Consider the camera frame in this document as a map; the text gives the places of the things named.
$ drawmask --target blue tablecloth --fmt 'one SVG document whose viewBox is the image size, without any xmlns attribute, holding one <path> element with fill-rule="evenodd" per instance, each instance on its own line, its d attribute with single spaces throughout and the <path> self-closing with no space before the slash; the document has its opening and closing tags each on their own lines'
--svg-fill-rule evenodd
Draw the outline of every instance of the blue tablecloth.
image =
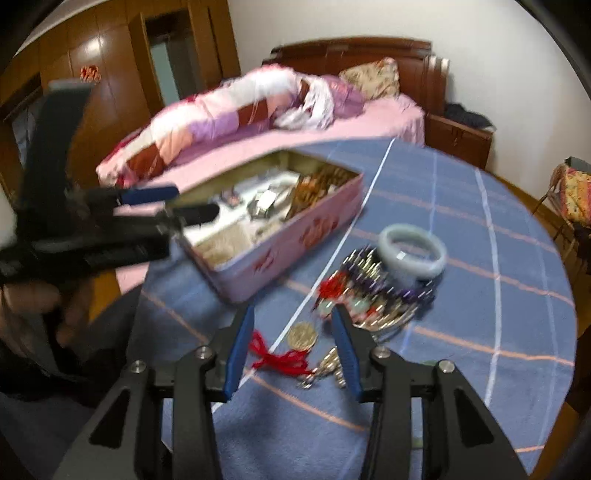
<svg viewBox="0 0 591 480">
<path fill-rule="evenodd" d="M 454 361 L 531 472 L 569 388 L 576 345 L 569 282 L 546 231 L 494 178 L 429 148 L 378 138 L 301 149 L 364 171 L 367 202 L 352 228 L 324 241 L 256 296 L 256 328 L 277 352 L 287 350 L 285 334 L 294 321 L 320 326 L 310 311 L 310 289 L 351 250 L 392 223 L 431 230 L 450 256 L 437 299 L 388 346 L 410 361 Z M 169 260 L 150 266 L 130 358 L 177 360 L 233 313 L 174 247 Z M 312 364 L 332 345 L 321 333 Z M 371 408 L 357 405 L 331 378 L 300 390 L 294 379 L 274 372 L 248 374 L 233 400 L 215 407 L 224 476 L 358 478 Z M 163 435 L 169 442 L 170 403 Z M 413 452 L 411 478 L 419 478 L 420 456 Z"/>
</svg>

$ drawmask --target open box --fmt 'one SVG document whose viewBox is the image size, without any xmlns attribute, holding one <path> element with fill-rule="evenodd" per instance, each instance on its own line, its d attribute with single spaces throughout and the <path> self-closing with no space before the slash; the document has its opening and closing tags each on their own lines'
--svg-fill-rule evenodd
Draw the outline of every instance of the open box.
<svg viewBox="0 0 591 480">
<path fill-rule="evenodd" d="M 257 192 L 278 181 L 295 184 L 300 176 L 308 177 L 323 168 L 332 167 L 346 173 L 348 180 L 343 185 L 329 189 L 330 193 L 325 197 L 278 227 L 275 225 L 271 233 L 263 235 L 252 245 L 242 246 L 240 253 L 229 260 L 215 264 L 211 263 L 211 258 L 206 260 L 204 245 L 215 235 L 236 228 L 238 224 L 250 228 L 254 223 L 248 217 L 246 206 Z M 362 180 L 362 173 L 338 163 L 297 150 L 278 150 L 195 186 L 181 194 L 170 206 L 208 202 L 220 192 L 243 186 L 239 192 L 242 205 L 232 209 L 221 203 L 220 215 L 215 222 L 186 228 L 180 238 L 184 250 L 219 295 L 232 303 L 239 303 L 278 277 L 331 232 L 348 223 L 361 209 Z"/>
</svg>

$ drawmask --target pink bed sheet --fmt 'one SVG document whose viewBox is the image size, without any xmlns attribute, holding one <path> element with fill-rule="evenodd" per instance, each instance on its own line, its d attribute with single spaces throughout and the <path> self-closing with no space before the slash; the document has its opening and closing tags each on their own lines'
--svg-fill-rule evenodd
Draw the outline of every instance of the pink bed sheet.
<svg viewBox="0 0 591 480">
<path fill-rule="evenodd" d="M 274 150 L 329 140 L 370 137 L 397 137 L 424 145 L 423 111 L 405 95 L 397 98 L 380 98 L 367 102 L 363 115 L 336 120 L 327 130 L 272 130 L 255 137 L 244 138 L 198 156 L 191 163 L 167 170 L 148 184 L 157 186 L 174 183 L 179 191 L 184 192 L 223 171 Z M 160 208 L 162 205 L 159 204 L 122 207 L 118 213 L 150 215 Z M 147 271 L 148 264 L 118 268 L 116 276 L 121 293 L 141 284 Z"/>
</svg>

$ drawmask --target pink box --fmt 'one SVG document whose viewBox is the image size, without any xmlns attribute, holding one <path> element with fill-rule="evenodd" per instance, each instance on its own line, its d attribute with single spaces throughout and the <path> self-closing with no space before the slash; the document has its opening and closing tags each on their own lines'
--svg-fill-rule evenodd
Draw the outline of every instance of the pink box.
<svg viewBox="0 0 591 480">
<path fill-rule="evenodd" d="M 185 201 L 195 202 L 204 200 L 204 196 L 207 195 L 211 197 L 212 193 L 231 187 L 273 165 L 300 174 L 310 174 L 321 164 L 339 166 L 355 174 L 355 177 L 314 206 L 295 215 L 279 231 L 230 261 L 211 268 L 189 240 L 181 237 L 180 243 L 184 250 L 221 298 L 232 303 L 249 299 L 263 286 L 281 275 L 309 249 L 314 248 L 333 231 L 347 224 L 361 209 L 363 174 L 322 158 L 298 151 L 281 150 L 225 172 L 197 186 L 194 191 L 190 190 L 181 195 L 180 204 Z"/>
</svg>

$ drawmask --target wooden headboard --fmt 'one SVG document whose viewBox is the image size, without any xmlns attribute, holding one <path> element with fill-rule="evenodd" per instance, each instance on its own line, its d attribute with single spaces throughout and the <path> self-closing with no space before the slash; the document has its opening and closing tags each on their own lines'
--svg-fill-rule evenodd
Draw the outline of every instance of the wooden headboard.
<svg viewBox="0 0 591 480">
<path fill-rule="evenodd" d="M 449 61 L 431 54 L 431 42 L 412 38 L 343 37 L 283 45 L 263 61 L 311 75 L 392 57 L 398 62 L 400 90 L 427 113 L 443 114 Z"/>
</svg>

